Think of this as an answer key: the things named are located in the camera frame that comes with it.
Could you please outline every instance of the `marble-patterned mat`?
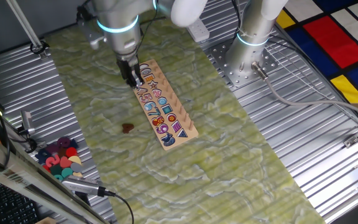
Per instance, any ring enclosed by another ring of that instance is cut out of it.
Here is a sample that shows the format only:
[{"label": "marble-patterned mat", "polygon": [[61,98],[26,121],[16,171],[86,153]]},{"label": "marble-patterned mat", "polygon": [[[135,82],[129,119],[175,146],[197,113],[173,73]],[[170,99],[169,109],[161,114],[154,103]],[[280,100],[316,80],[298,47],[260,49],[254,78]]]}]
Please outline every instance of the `marble-patterned mat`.
[{"label": "marble-patterned mat", "polygon": [[139,54],[157,61],[199,132],[169,151],[107,45],[92,50],[77,27],[47,42],[101,179],[135,223],[324,223],[185,29],[155,22]]}]

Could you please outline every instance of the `keyboard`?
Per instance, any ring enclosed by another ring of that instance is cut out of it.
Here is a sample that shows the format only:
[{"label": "keyboard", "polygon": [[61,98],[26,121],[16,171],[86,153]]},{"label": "keyboard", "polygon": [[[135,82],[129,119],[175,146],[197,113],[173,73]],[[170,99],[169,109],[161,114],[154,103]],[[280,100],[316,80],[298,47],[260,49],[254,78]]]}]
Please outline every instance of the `keyboard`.
[{"label": "keyboard", "polygon": [[0,184],[0,224],[34,224],[39,221],[35,202]]}]

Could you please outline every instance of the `alphabet puzzle board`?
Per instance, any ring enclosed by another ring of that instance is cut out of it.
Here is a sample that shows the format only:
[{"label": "alphabet puzzle board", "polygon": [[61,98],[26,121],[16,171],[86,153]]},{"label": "alphabet puzzle board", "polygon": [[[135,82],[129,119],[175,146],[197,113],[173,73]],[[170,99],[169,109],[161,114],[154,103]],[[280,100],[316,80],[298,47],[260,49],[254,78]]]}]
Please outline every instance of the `alphabet puzzle board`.
[{"label": "alphabet puzzle board", "polygon": [[145,83],[135,89],[137,99],[162,147],[167,151],[198,136],[180,100],[155,60],[140,65]]}]

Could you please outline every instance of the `blue led ring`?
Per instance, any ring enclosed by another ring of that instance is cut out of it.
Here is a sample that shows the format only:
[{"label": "blue led ring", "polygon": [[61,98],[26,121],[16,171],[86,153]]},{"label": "blue led ring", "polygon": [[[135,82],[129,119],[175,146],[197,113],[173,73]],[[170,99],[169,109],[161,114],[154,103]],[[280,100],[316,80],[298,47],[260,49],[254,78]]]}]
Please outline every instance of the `blue led ring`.
[{"label": "blue led ring", "polygon": [[261,43],[261,44],[250,44],[250,43],[246,42],[245,40],[241,39],[241,37],[240,37],[240,35],[239,35],[238,33],[237,33],[237,37],[238,37],[239,40],[240,40],[241,42],[243,42],[244,44],[249,45],[249,46],[253,46],[253,47],[257,47],[257,46],[264,45],[264,44],[266,44],[266,42],[269,40],[269,38],[268,38],[265,42],[263,42],[263,43]]},{"label": "blue led ring", "polygon": [[105,27],[104,25],[102,25],[99,20],[97,21],[98,22],[98,25],[99,27],[106,31],[106,32],[110,32],[110,33],[113,33],[113,34],[119,34],[119,33],[122,33],[122,32],[125,32],[125,31],[129,31],[130,29],[132,29],[136,24],[137,24],[137,21],[139,20],[139,15],[136,16],[136,19],[133,23],[131,23],[129,26],[126,26],[126,27],[123,27],[123,28],[118,28],[118,29],[115,29],[115,28],[108,28],[108,27]]}]

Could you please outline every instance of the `diamond plate floor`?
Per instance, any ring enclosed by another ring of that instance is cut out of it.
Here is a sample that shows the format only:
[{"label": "diamond plate floor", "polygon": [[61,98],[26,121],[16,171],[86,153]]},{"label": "diamond plate floor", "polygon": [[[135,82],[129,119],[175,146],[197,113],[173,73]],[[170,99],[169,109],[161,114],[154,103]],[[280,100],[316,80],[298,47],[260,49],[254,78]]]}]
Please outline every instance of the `diamond plate floor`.
[{"label": "diamond plate floor", "polygon": [[[241,9],[246,2],[240,0]],[[343,144],[358,132],[358,123],[347,116],[352,112],[345,111],[345,114],[333,105],[284,105],[257,75],[249,77],[248,84],[235,87],[211,56],[214,46],[234,37],[237,17],[231,2],[209,0],[201,20],[210,31],[209,39],[199,43],[201,48],[315,209],[331,223],[354,208],[358,204],[358,145],[346,148]],[[272,34],[279,33],[289,39],[275,27]],[[272,85],[281,96],[292,101],[323,100],[325,96],[344,101],[322,74],[298,54],[275,44],[266,48],[299,77],[282,66],[269,73]],[[305,84],[309,80],[325,96]]]},{"label": "diamond plate floor", "polygon": [[[246,1],[240,2],[244,7]],[[209,0],[201,19],[211,35],[200,46],[215,64],[209,49],[234,36],[237,17],[230,1]],[[267,49],[303,80],[278,67],[269,75],[279,94],[292,101],[322,100],[322,95],[304,83],[311,80],[322,94],[343,101],[329,82],[304,63],[299,55],[277,45],[267,46]],[[236,88],[222,70],[217,70],[328,223],[357,206],[358,144],[349,149],[343,145],[345,139],[358,132],[357,122],[333,105],[284,105],[272,96],[258,77],[250,77],[250,83]],[[81,148],[81,160],[85,162],[85,176],[99,178],[53,60],[41,61],[28,51],[28,46],[0,55],[0,100],[7,108],[5,116],[15,126],[20,124],[20,110],[32,112],[37,140],[52,143],[64,135],[75,138]],[[351,200],[352,196],[357,196],[357,199]],[[107,199],[90,197],[89,200],[103,217],[114,217]],[[60,223],[66,222],[57,214],[50,215]]]},{"label": "diamond plate floor", "polygon": [[[29,51],[29,46],[1,54],[0,103],[6,109],[4,117],[15,127],[21,125],[21,110],[31,112],[36,132],[32,138],[36,141],[51,144],[62,136],[75,139],[83,176],[99,180],[98,170],[51,57],[41,60]],[[88,198],[103,218],[116,221],[107,197]],[[52,217],[58,223],[69,223],[65,217],[43,206],[39,210],[43,216]]]}]

